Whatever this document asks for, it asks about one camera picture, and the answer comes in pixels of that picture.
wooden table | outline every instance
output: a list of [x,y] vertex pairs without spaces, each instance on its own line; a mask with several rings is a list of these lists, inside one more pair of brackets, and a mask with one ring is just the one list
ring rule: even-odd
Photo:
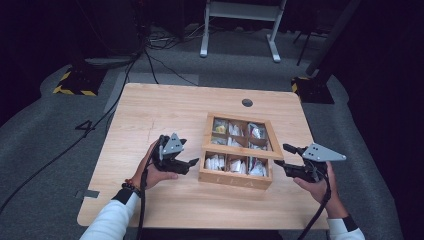
[[[242,105],[243,99],[253,106]],[[130,83],[125,86],[99,156],[78,223],[88,226],[133,175],[150,143],[176,132],[187,139],[179,160],[200,157],[208,112],[268,119],[280,144],[309,146],[312,136],[297,95],[241,89]],[[284,152],[288,163],[302,165],[298,155]],[[303,229],[319,204],[271,162],[273,183],[267,190],[198,181],[199,164],[179,179],[162,181],[146,192],[144,227],[205,229]],[[138,226],[138,205],[130,226]],[[324,213],[314,229],[328,229]]]

gray carpet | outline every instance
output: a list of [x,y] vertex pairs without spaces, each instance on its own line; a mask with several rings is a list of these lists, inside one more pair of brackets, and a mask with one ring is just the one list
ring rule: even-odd
[[[276,64],[265,42],[265,34],[269,32],[215,33],[211,35],[206,58],[199,57],[199,38],[168,50],[148,49],[148,52],[199,86],[291,91],[291,78],[306,75],[305,69],[317,50],[308,49],[297,67],[302,40],[293,45],[295,34],[279,33],[276,44],[282,61]],[[311,45],[319,47],[320,41],[311,39]],[[160,83],[171,84],[169,81],[173,79],[177,81],[174,84],[190,85],[160,62],[152,59],[152,63]],[[47,77],[40,86],[41,99],[0,128],[1,203],[83,135],[83,131],[74,129],[77,125],[86,120],[97,122],[103,116],[125,78],[125,67],[109,70],[95,97],[53,94],[67,68],[63,66]],[[131,69],[129,81],[153,83],[146,55]],[[328,87],[335,104],[303,103],[302,107],[315,141],[348,156],[348,161],[334,163],[341,198],[367,239],[403,239],[393,198],[355,127],[346,104],[348,96],[335,77],[329,80]],[[0,215],[0,239],[81,236],[86,228],[76,221],[81,199],[75,194],[88,187],[108,122],[109,116],[16,194]],[[128,229],[126,239],[134,239],[135,231]],[[297,239],[300,231],[280,233],[290,240]],[[313,230],[305,239],[326,239],[326,233]]]

dark background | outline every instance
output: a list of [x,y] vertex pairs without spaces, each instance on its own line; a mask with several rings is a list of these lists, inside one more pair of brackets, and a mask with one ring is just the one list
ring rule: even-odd
[[[62,15],[63,22],[51,14],[52,2],[8,0],[0,9],[0,126],[40,97],[39,86],[49,74],[70,63],[66,39],[85,58],[110,55],[76,1],[59,4],[68,14]],[[98,2],[80,2],[87,17],[97,23],[93,27],[101,30],[99,26],[106,22],[99,21],[107,19],[96,18]],[[176,35],[203,18],[204,1],[154,2],[146,6],[145,17]],[[287,4],[282,32],[296,30],[293,22],[285,22],[293,1]],[[178,11],[170,13],[168,7]],[[423,23],[421,1],[363,0],[320,65],[320,69],[331,69],[349,95],[355,124],[395,199],[405,239],[419,236],[423,213],[418,196],[423,160],[418,151],[424,122],[420,94]]]

black bracelet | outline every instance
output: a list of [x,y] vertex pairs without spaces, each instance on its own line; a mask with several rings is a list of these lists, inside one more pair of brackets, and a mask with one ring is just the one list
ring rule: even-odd
[[122,188],[125,188],[125,189],[128,189],[128,190],[131,190],[131,191],[135,192],[135,194],[137,194],[137,196],[139,198],[141,198],[141,192],[140,192],[140,190],[138,188],[134,187],[133,185],[128,184],[128,183],[123,183],[122,184]]

